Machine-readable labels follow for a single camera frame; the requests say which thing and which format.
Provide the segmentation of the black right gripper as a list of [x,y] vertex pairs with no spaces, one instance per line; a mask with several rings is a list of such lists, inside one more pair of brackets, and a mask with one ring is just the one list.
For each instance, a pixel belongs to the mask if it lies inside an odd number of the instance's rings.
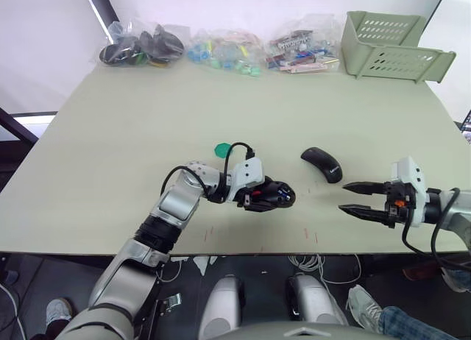
[[378,222],[389,228],[396,224],[405,224],[411,215],[411,184],[410,183],[375,183],[353,182],[342,186],[343,189],[356,194],[386,195],[385,211],[371,209],[366,205],[339,205],[343,212],[370,222]]

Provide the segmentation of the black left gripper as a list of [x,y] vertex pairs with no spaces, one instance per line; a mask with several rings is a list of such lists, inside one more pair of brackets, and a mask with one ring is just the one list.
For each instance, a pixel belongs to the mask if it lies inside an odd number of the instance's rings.
[[[273,180],[269,176],[265,176],[263,187],[264,188],[278,188],[280,183],[276,180]],[[241,207],[245,210],[252,212],[267,212],[275,210],[278,208],[285,208],[281,205],[265,204],[262,203],[260,197],[262,195],[262,187],[260,185],[253,188],[243,188],[241,189]]]

